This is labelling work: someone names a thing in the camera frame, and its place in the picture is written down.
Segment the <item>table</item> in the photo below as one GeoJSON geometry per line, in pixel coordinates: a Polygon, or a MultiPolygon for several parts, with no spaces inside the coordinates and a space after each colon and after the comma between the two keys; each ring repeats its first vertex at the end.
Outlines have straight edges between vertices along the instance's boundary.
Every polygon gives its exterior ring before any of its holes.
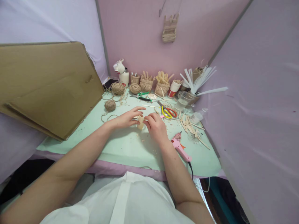
{"type": "MultiPolygon", "coordinates": [[[[79,125],[75,132],[68,138],[67,141],[59,142],[51,137],[47,137],[38,147],[35,157],[43,157],[58,160],[68,151],[70,151],[81,140],[90,135],[103,122],[101,121],[101,115],[105,113],[104,103],[106,99],[111,98],[112,95],[103,95],[103,99],[93,108],[90,114],[79,125]]],[[[171,105],[175,105],[175,101],[166,101],[171,105]]],[[[108,112],[108,115],[103,116],[103,120],[110,115],[121,115],[122,113],[142,105],[156,106],[156,111],[161,112],[161,108],[157,102],[148,103],[142,100],[138,100],[134,97],[129,97],[125,100],[121,106],[119,102],[116,102],[116,109],[112,112],[108,112]]],[[[144,110],[144,116],[155,112],[153,107],[146,107],[144,110]]],[[[192,137],[192,134],[187,134],[179,125],[177,120],[169,120],[163,118],[169,139],[182,131],[181,144],[185,146],[185,151],[188,155],[192,156],[192,168],[194,176],[196,177],[210,177],[217,176],[221,171],[221,165],[219,160],[210,144],[205,132],[199,130],[202,133],[202,141],[208,145],[211,150],[208,150],[199,140],[192,137]]],[[[188,163],[183,160],[189,173],[191,170],[188,163]]],[[[123,175],[126,171],[135,172],[144,176],[150,176],[156,180],[166,180],[165,168],[162,160],[162,156],[158,146],[150,138],[146,126],[143,130],[137,129],[136,126],[116,130],[108,139],[101,155],[98,160],[93,164],[88,172],[96,174],[108,174],[108,175],[123,175]]]]}

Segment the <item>glass of water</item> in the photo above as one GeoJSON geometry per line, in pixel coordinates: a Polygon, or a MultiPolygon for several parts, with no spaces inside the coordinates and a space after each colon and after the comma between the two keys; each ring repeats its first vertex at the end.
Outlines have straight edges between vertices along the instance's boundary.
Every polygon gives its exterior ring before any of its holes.
{"type": "Polygon", "coordinates": [[[182,111],[191,100],[194,100],[193,94],[188,92],[181,92],[177,104],[174,108],[178,111],[182,111]]]}

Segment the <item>pink fabric edge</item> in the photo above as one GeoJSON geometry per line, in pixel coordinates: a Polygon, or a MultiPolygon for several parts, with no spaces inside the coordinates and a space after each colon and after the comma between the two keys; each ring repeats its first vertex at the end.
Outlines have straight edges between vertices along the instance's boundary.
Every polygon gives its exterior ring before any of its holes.
{"type": "MultiPolygon", "coordinates": [[[[49,151],[36,150],[30,159],[51,159],[59,160],[64,154],[52,153],[49,151]]],[[[96,175],[124,175],[127,171],[137,173],[142,176],[148,176],[156,181],[167,181],[165,171],[151,170],[146,168],[139,168],[134,166],[127,166],[117,163],[106,162],[103,160],[96,160],[92,166],[87,170],[87,173],[95,173],[96,175]]],[[[194,178],[206,178],[202,176],[194,176],[194,178]]]]}

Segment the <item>twine ball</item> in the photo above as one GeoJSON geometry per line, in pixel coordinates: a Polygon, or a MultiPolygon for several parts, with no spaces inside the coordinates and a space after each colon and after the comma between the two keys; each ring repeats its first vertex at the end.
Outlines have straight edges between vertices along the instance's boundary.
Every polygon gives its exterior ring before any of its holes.
{"type": "Polygon", "coordinates": [[[108,111],[113,111],[113,110],[115,110],[116,104],[113,100],[108,100],[108,101],[105,102],[104,107],[108,111]]]}
{"type": "Polygon", "coordinates": [[[116,95],[122,95],[125,92],[125,87],[119,82],[113,83],[111,88],[112,88],[112,92],[115,93],[116,95]]]}
{"type": "Polygon", "coordinates": [[[138,94],[141,91],[141,87],[137,83],[132,83],[130,86],[130,91],[133,94],[138,94]]]}

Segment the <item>mint green table cover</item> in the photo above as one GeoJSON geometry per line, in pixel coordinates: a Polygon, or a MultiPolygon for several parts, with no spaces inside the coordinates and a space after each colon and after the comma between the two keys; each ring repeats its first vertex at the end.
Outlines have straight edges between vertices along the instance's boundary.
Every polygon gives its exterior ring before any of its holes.
{"type": "MultiPolygon", "coordinates": [[[[103,116],[102,119],[106,119],[113,114],[121,115],[122,113],[131,110],[136,106],[151,105],[156,106],[156,110],[161,112],[161,108],[157,102],[147,103],[145,101],[140,101],[137,98],[129,97],[128,89],[126,90],[128,98],[125,105],[120,105],[116,102],[116,109],[112,112],[108,112],[108,115],[103,116]]],[[[79,127],[74,131],[74,133],[68,138],[67,141],[59,142],[51,137],[47,137],[38,147],[37,150],[45,150],[53,153],[66,154],[75,145],[77,145],[81,140],[90,135],[93,131],[99,128],[103,122],[101,121],[101,115],[105,113],[104,103],[105,99],[111,98],[112,95],[103,95],[103,99],[94,107],[90,114],[85,118],[85,120],[79,125],[79,127]]],[[[165,101],[167,103],[175,105],[175,101],[169,100],[165,101]]],[[[155,112],[153,107],[145,106],[146,110],[143,110],[144,116],[155,112]]],[[[181,144],[185,146],[185,151],[188,155],[192,156],[192,168],[194,175],[196,176],[217,176],[218,172],[221,170],[221,165],[219,160],[210,144],[205,132],[199,129],[201,135],[201,140],[211,149],[208,150],[203,144],[199,142],[198,139],[192,137],[192,134],[188,134],[179,125],[179,121],[169,120],[163,118],[169,139],[182,131],[181,144]]],[[[147,127],[144,125],[142,130],[139,130],[136,125],[126,129],[119,129],[115,131],[108,139],[99,160],[118,163],[134,167],[147,167],[153,170],[165,170],[162,156],[158,146],[151,139],[147,127]]],[[[188,164],[183,160],[189,172],[191,170],[188,164]]]]}

